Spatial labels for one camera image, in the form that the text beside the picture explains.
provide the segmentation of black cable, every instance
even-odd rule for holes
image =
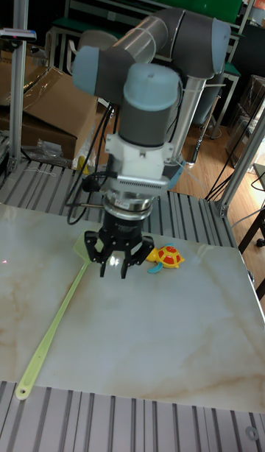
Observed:
[[[230,176],[228,176],[225,180],[223,180],[223,182],[221,182],[217,187],[215,187],[215,189],[211,193],[210,197],[206,199],[208,202],[210,199],[214,198],[216,196],[216,194],[228,184],[232,175],[233,175],[233,173]]]
[[[263,172],[263,173],[261,174],[261,176],[258,177],[258,179],[254,180],[254,181],[250,184],[252,188],[254,188],[255,190],[260,190],[261,192],[265,192],[265,189],[264,189],[264,188],[258,188],[258,187],[255,187],[255,186],[253,185],[253,184],[255,184],[255,182],[258,182],[258,180],[261,180],[261,178],[264,176],[264,174],[265,174],[265,172]]]
[[[118,107],[116,108],[116,117],[115,117],[114,126],[113,126],[113,134],[114,135],[115,135],[115,133],[117,131],[117,124],[118,124],[118,120],[119,120],[119,112],[120,112],[120,106],[118,105]]]
[[[101,148],[102,148],[102,142],[103,142],[105,130],[106,130],[107,124],[108,124],[108,122],[110,120],[111,110],[112,110],[112,106],[111,106],[111,109],[109,110],[109,113],[106,116],[106,119],[105,119],[105,122],[104,122],[104,125],[103,125],[103,128],[102,128],[102,134],[101,134],[101,137],[100,137],[100,140],[99,140],[99,148],[98,148],[98,151],[97,151],[97,154],[96,154],[95,173],[97,172],[97,169],[98,169],[98,166],[99,166],[100,151],[101,151]],[[91,197],[92,197],[92,193],[93,192],[89,192],[88,198],[87,198],[87,203],[90,202]]]
[[[215,185],[216,185],[217,182],[219,181],[219,178],[222,176],[222,174],[223,174],[223,172],[224,172],[226,166],[228,165],[228,163],[229,163],[229,161],[230,161],[230,159],[231,159],[231,156],[232,156],[233,152],[235,151],[236,147],[239,145],[240,141],[242,140],[242,138],[243,138],[243,136],[244,136],[244,134],[245,134],[247,128],[249,127],[249,125],[250,125],[251,121],[254,119],[254,117],[255,117],[255,113],[251,116],[250,120],[249,120],[248,123],[247,123],[246,128],[242,131],[242,133],[241,133],[241,135],[239,136],[239,138],[238,138],[238,140],[237,140],[235,146],[233,147],[232,151],[231,151],[230,154],[228,155],[228,158],[227,158],[227,160],[226,160],[226,162],[225,162],[225,165],[223,166],[221,172],[219,173],[219,176],[217,177],[215,183],[212,185],[212,188],[210,189],[210,191],[208,192],[208,194],[207,194],[206,197],[205,197],[206,200],[209,200],[209,199],[211,198],[211,194],[213,193],[213,191],[216,190],[216,189],[215,189]]]
[[[69,212],[68,212],[68,215],[67,215],[67,223],[68,223],[70,226],[75,225],[76,223],[78,223],[78,222],[81,220],[81,218],[83,217],[83,215],[85,214],[85,211],[86,211],[86,208],[84,208],[84,210],[82,211],[82,213],[81,213],[81,214],[80,214],[73,222],[70,221],[70,220],[71,220],[71,215],[72,215],[74,209],[75,209],[77,206],[79,206],[79,205],[77,205],[77,199],[78,199],[78,197],[79,197],[81,191],[82,191],[82,182],[80,183],[80,185],[79,185],[79,187],[78,187],[78,189],[77,189],[77,192],[76,192],[76,194],[75,194],[75,196],[74,196],[73,202],[72,202],[70,205],[67,205],[67,206],[69,206]]]
[[[179,116],[180,116],[180,107],[177,108],[177,115],[176,115],[176,118],[175,118],[175,120],[172,122],[172,124],[170,125],[170,127],[171,127],[171,126],[173,125],[173,123],[175,122],[173,131],[172,131],[172,135],[171,135],[171,137],[170,137],[170,139],[169,139],[169,143],[172,142],[172,139],[173,139],[173,137],[174,137],[175,131],[176,131],[176,129],[177,129],[177,120],[178,120]]]
[[[21,148],[21,152],[22,152],[22,154],[25,156],[25,158],[29,161],[29,163],[31,163],[31,162],[32,162],[32,159],[29,157],[29,155],[27,154],[27,152],[24,151],[23,148]]]
[[[75,181],[73,187],[71,188],[71,190],[70,190],[69,193],[68,193],[68,196],[66,197],[66,204],[69,202],[71,196],[72,196],[73,193],[74,193],[74,189],[77,187],[77,184],[78,184],[78,182],[80,181],[80,178],[82,177],[82,173],[83,173],[83,171],[84,171],[85,166],[86,166],[87,163],[88,163],[88,159],[89,159],[89,157],[90,157],[90,155],[91,155],[91,152],[92,152],[93,146],[94,146],[94,144],[95,144],[95,142],[96,142],[96,139],[97,139],[97,137],[98,137],[99,131],[100,131],[102,125],[103,125],[103,122],[105,121],[105,119],[106,119],[106,117],[107,117],[107,113],[108,113],[108,111],[110,110],[110,108],[111,108],[111,105],[108,106],[108,108],[106,109],[106,111],[105,111],[105,113],[104,113],[102,119],[100,120],[99,126],[98,126],[97,129],[96,129],[95,135],[94,135],[93,140],[92,140],[92,142],[91,142],[91,146],[90,146],[90,148],[89,148],[89,150],[88,150],[88,154],[87,154],[87,156],[86,156],[86,158],[85,158],[85,161],[84,161],[84,163],[83,163],[83,165],[82,165],[82,168],[81,168],[79,174],[77,175],[77,180]]]
[[[107,110],[105,111],[105,113],[104,113],[104,115],[103,115],[103,117],[102,117],[100,123],[99,123],[99,126],[98,126],[98,128],[97,128],[97,130],[96,130],[95,136],[94,136],[94,138],[93,138],[93,140],[92,140],[92,142],[91,142],[91,146],[90,146],[90,148],[89,148],[89,150],[88,150],[88,154],[87,154],[87,156],[86,156],[86,158],[85,158],[85,161],[84,161],[84,163],[83,163],[83,165],[82,165],[81,171],[80,171],[80,173],[79,173],[79,175],[78,175],[78,177],[77,177],[77,180],[76,180],[76,182],[74,183],[72,189],[70,190],[68,196],[66,197],[66,203],[65,203],[65,205],[66,205],[67,207],[69,207],[69,212],[68,212],[68,215],[67,215],[67,223],[68,223],[70,226],[75,225],[76,223],[78,223],[78,222],[81,220],[81,218],[85,215],[85,212],[87,211],[87,208],[85,207],[85,208],[82,210],[81,214],[80,214],[73,222],[70,221],[74,209],[80,206],[80,204],[77,204],[77,199],[78,199],[78,196],[80,195],[80,192],[82,191],[82,184],[83,184],[83,182],[80,183],[80,185],[79,185],[79,187],[78,187],[78,189],[77,189],[77,192],[76,192],[76,194],[75,194],[75,196],[74,196],[73,202],[70,203],[70,204],[69,204],[68,202],[69,202],[69,199],[71,198],[71,195],[72,195],[73,192],[74,192],[74,189],[77,187],[78,181],[80,180],[80,178],[81,178],[81,176],[82,176],[82,172],[83,172],[83,170],[84,170],[84,168],[85,168],[85,165],[86,165],[87,162],[88,162],[88,159],[89,159],[89,157],[90,157],[90,155],[91,155],[93,146],[94,146],[94,144],[95,144],[95,142],[96,142],[97,136],[98,136],[99,131],[100,131],[100,129],[101,129],[101,127],[102,127],[102,124],[103,124],[103,122],[104,122],[103,128],[102,128],[102,135],[101,135],[101,138],[100,138],[100,143],[101,143],[101,144],[99,144],[99,149],[98,149],[97,156],[96,156],[96,166],[95,166],[95,170],[97,170],[98,163],[99,163],[100,148],[101,148],[101,145],[102,145],[102,141],[103,141],[103,137],[104,137],[104,134],[105,134],[106,127],[107,127],[107,123],[109,122],[109,119],[110,119],[111,110],[112,110],[112,105],[110,104],[110,105],[108,106]],[[88,198],[87,198],[87,203],[90,202],[91,195],[92,195],[92,192],[89,192],[89,195],[88,195]]]
[[[168,130],[166,131],[166,134],[167,134],[170,131],[170,129],[172,128],[173,124],[174,124],[174,129],[173,129],[172,135],[171,135],[171,137],[169,139],[169,143],[172,142],[173,136],[174,136],[175,131],[177,129],[177,120],[178,120],[178,118],[180,116],[180,103],[181,103],[181,101],[183,99],[183,84],[182,84],[182,82],[179,82],[179,87],[180,87],[180,100],[179,100],[179,102],[178,102],[178,104],[176,106],[177,113],[176,113],[176,116],[175,116],[173,122],[171,123],[171,125],[168,128]]]

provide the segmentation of cable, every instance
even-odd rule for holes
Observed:
[[[250,215],[245,216],[244,218],[239,219],[236,223],[233,224],[233,226],[231,226],[231,228],[233,228],[234,226],[236,226],[238,223],[243,222],[244,219],[249,218],[252,215],[256,215],[258,212],[260,212],[261,210],[263,210],[265,207],[261,207],[259,210],[253,211],[253,213],[251,213]]]
[[[178,86],[180,88],[180,99],[179,99],[179,101],[177,103],[177,106],[176,106],[176,108],[177,108],[176,116],[175,116],[173,122],[171,123],[171,125],[169,126],[168,130],[166,131],[166,134],[167,134],[170,131],[170,129],[172,128],[173,124],[174,124],[174,129],[173,129],[172,135],[171,135],[171,137],[169,139],[169,143],[172,142],[172,139],[174,137],[175,131],[177,129],[177,120],[178,120],[178,118],[180,116],[180,104],[181,104],[181,101],[183,99],[183,84],[182,84],[181,80],[179,81]]]
[[[203,125],[201,125],[201,126],[199,127],[199,131],[202,131],[202,128],[203,128]],[[219,136],[216,136],[216,137],[215,137],[216,140],[217,140],[218,138],[221,138],[221,136],[222,136],[222,130],[220,130],[220,128],[219,128],[218,131],[219,131],[220,134],[219,134]],[[205,133],[204,136],[207,136],[207,138],[211,138],[211,135],[207,135],[207,133]]]
[[[114,135],[115,135],[115,133],[117,131],[117,124],[118,124],[118,120],[119,120],[119,112],[120,112],[120,106],[118,105],[118,107],[116,108],[116,117],[115,117],[114,126],[113,126],[113,134]]]
[[[105,113],[104,113],[104,115],[103,115],[103,117],[102,117],[102,119],[101,119],[101,121],[100,121],[100,123],[99,123],[99,126],[98,126],[98,128],[97,128],[97,130],[96,130],[95,136],[93,137],[93,140],[92,140],[92,142],[91,142],[90,148],[89,148],[89,150],[88,150],[88,154],[87,154],[87,156],[86,156],[86,158],[85,158],[85,160],[84,160],[84,163],[83,163],[83,165],[82,165],[81,171],[80,171],[79,175],[77,176],[77,180],[76,180],[76,182],[74,183],[72,189],[69,191],[68,196],[66,197],[66,203],[65,203],[65,205],[66,205],[67,207],[69,207],[69,212],[68,212],[68,215],[67,215],[67,223],[68,223],[69,225],[75,225],[76,223],[78,223],[78,222],[81,220],[81,218],[84,216],[84,214],[85,214],[85,212],[86,212],[86,210],[87,210],[87,208],[84,208],[83,211],[81,212],[81,214],[78,216],[78,218],[76,218],[73,222],[71,222],[71,216],[72,216],[73,210],[74,210],[75,208],[77,208],[78,206],[80,206],[80,205],[77,205],[77,199],[78,199],[78,197],[79,197],[79,195],[80,195],[80,192],[82,191],[82,184],[83,184],[83,182],[80,183],[80,185],[79,185],[79,187],[78,187],[78,189],[77,189],[77,192],[76,192],[76,194],[75,194],[75,196],[74,196],[73,202],[70,203],[70,204],[69,204],[68,202],[69,202],[69,200],[70,200],[72,194],[74,193],[74,190],[75,190],[75,188],[77,187],[77,184],[78,184],[80,178],[82,177],[82,172],[83,172],[83,170],[84,170],[84,168],[85,168],[85,166],[86,166],[86,164],[87,164],[87,162],[88,162],[88,159],[89,159],[89,157],[90,157],[90,155],[91,155],[93,146],[94,146],[94,144],[95,144],[95,142],[96,142],[96,139],[97,139],[97,136],[98,136],[98,134],[99,134],[99,131],[100,131],[101,127],[102,127],[102,124],[104,123],[104,124],[103,124],[103,128],[102,128],[102,135],[101,135],[101,138],[100,138],[100,142],[102,143],[102,140],[103,140],[103,137],[104,137],[104,134],[105,134],[105,130],[106,130],[106,127],[107,127],[107,123],[109,122],[109,119],[110,119],[111,110],[112,110],[112,104],[110,104],[110,105],[108,106],[108,108],[106,109],[106,111],[105,111]],[[96,158],[97,158],[96,168],[97,168],[98,162],[99,162],[99,152],[100,152],[100,150],[98,150],[97,157],[96,157]],[[90,200],[90,198],[91,198],[91,195],[92,195],[92,192],[90,192],[89,195],[88,195],[87,203],[89,203],[89,200]]]
[[[232,174],[227,177],[223,182],[221,182],[217,187],[215,187],[214,191],[212,192],[211,196],[209,197],[208,201],[210,199],[216,199],[223,191],[225,191],[225,188],[231,178]]]
[[[261,192],[265,192],[265,188],[258,188],[258,187],[255,187],[253,184],[255,184],[255,182],[258,182],[258,180],[261,180],[261,178],[264,176],[264,174],[265,174],[265,172],[263,172],[262,174],[261,174],[261,176],[260,177],[258,177],[258,179],[256,179],[256,180],[254,180],[253,182],[251,182],[251,187],[252,188],[254,188],[255,190],[259,190],[259,191],[261,191]]]
[[[246,128],[242,131],[242,133],[241,133],[241,135],[239,136],[239,138],[238,138],[238,140],[237,140],[235,146],[233,147],[232,151],[231,151],[230,154],[228,155],[228,158],[227,158],[227,160],[226,160],[226,162],[225,162],[225,165],[223,166],[221,172],[219,173],[219,176],[217,177],[215,183],[212,185],[212,188],[210,189],[209,193],[208,193],[208,194],[206,195],[206,197],[205,197],[206,200],[209,200],[209,199],[211,198],[211,194],[213,193],[213,191],[215,191],[215,185],[216,185],[217,182],[219,181],[219,178],[222,176],[222,174],[223,174],[223,172],[224,172],[226,166],[228,165],[228,163],[229,163],[229,161],[230,161],[230,158],[231,158],[233,152],[235,151],[236,147],[239,145],[241,139],[243,138],[243,136],[244,136],[244,134],[245,134],[247,128],[249,127],[249,125],[250,125],[251,121],[254,119],[254,117],[255,117],[255,114],[253,114],[253,115],[250,117],[250,120],[248,121]]]
[[[85,158],[85,160],[84,160],[84,163],[83,163],[83,165],[82,165],[82,168],[81,168],[79,174],[77,175],[77,180],[75,181],[73,187],[71,188],[71,190],[70,190],[69,193],[68,193],[68,196],[66,197],[66,204],[69,202],[71,196],[72,196],[73,193],[74,193],[74,189],[77,187],[77,184],[78,184],[78,182],[80,181],[80,179],[81,179],[81,177],[82,177],[82,173],[83,173],[83,171],[84,171],[85,166],[86,166],[87,163],[88,163],[88,159],[89,159],[89,157],[90,157],[90,155],[91,155],[91,153],[92,153],[92,149],[93,149],[93,146],[94,146],[94,144],[95,144],[95,142],[96,142],[96,139],[97,139],[97,137],[98,137],[99,131],[100,131],[102,125],[103,125],[103,122],[104,122],[105,119],[107,118],[107,113],[110,111],[111,107],[112,107],[111,105],[108,106],[108,108],[107,108],[106,111],[104,112],[104,115],[103,115],[102,119],[100,120],[99,126],[98,126],[97,129],[96,129],[95,135],[94,135],[93,140],[92,140],[92,142],[91,142],[91,146],[90,146],[90,148],[89,148],[89,150],[88,150],[88,154],[87,154],[87,156],[86,156],[86,158]]]

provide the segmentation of light blue joint cap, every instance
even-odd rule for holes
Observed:
[[[133,64],[124,86],[124,97],[133,107],[157,112],[171,107],[179,94],[178,74],[158,64]]]
[[[215,74],[222,70],[229,43],[231,28],[225,22],[213,19],[212,23],[212,60]]]
[[[74,85],[81,91],[94,96],[98,67],[99,48],[83,46],[74,60],[72,74]]]

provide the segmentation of metal pole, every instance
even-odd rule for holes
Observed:
[[[222,195],[222,198],[217,202],[217,208],[220,216],[225,216],[229,207],[229,204],[234,197],[239,185],[246,174],[252,160],[255,157],[255,153],[258,151],[258,147],[261,144],[265,136],[265,109],[258,120],[257,126],[254,129],[252,136],[249,140],[243,155],[239,159],[236,168],[230,178],[230,181]]]
[[[173,156],[177,159],[183,148],[184,141],[191,126],[199,99],[205,87],[206,79],[188,77],[184,90],[183,100],[180,106],[180,116],[177,121],[177,128],[174,133],[172,144],[174,145]]]
[[[29,0],[14,0],[13,28],[27,29]],[[10,159],[8,170],[15,171],[21,158],[21,128],[23,110],[26,41],[12,55],[10,102]]]
[[[240,28],[239,28],[239,30],[238,30],[238,34],[239,34],[239,35],[241,35],[242,32],[243,32],[243,30],[244,30],[244,26],[245,26],[245,24],[246,24],[246,22],[247,22],[247,19],[248,19],[249,14],[250,14],[250,10],[252,9],[252,6],[253,6],[254,2],[255,2],[255,0],[250,0],[249,4],[247,5],[246,12],[245,12],[245,14],[244,14],[244,17],[243,17],[243,20],[242,20],[242,22],[241,22]],[[238,39],[235,41],[235,43],[233,44],[233,48],[232,48],[231,53],[230,53],[229,58],[228,58],[228,62],[229,62],[229,63],[232,62],[233,55],[236,53],[236,48],[237,48],[237,46],[238,46],[238,44],[239,44],[239,40],[240,40],[240,38],[238,38]]]

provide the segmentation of wooden floor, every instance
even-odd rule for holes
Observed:
[[[102,109],[99,107],[96,117],[96,126],[101,117]],[[113,122],[114,118],[110,120],[106,130],[107,133],[112,132]],[[187,170],[198,180],[195,180],[190,174],[188,174],[187,171],[183,171],[173,191],[180,192],[181,194],[192,195],[197,198],[205,198],[215,179],[218,177],[225,161],[227,160],[225,144],[229,138],[229,135],[224,127],[221,127],[221,131],[222,136],[214,141],[206,136],[204,137],[196,163],[191,168],[187,167]],[[183,157],[187,161],[192,157],[198,137],[199,130],[191,128],[183,147]],[[107,155],[102,152],[100,163],[104,162],[107,162]],[[229,166],[225,169],[220,182],[222,182],[223,179],[228,177],[232,172],[233,167],[229,164]],[[255,174],[245,174],[228,211],[228,218],[231,226],[241,218],[261,208],[265,198],[265,192],[257,191],[250,186],[251,182],[255,179]],[[241,242],[254,219],[255,216],[252,216],[233,228],[237,244]],[[258,232],[252,243],[243,254],[243,259],[247,265],[247,268],[254,274],[256,288],[265,277],[265,247],[259,248],[255,245],[256,240],[261,237],[261,232]],[[265,297],[262,305],[265,311]]]

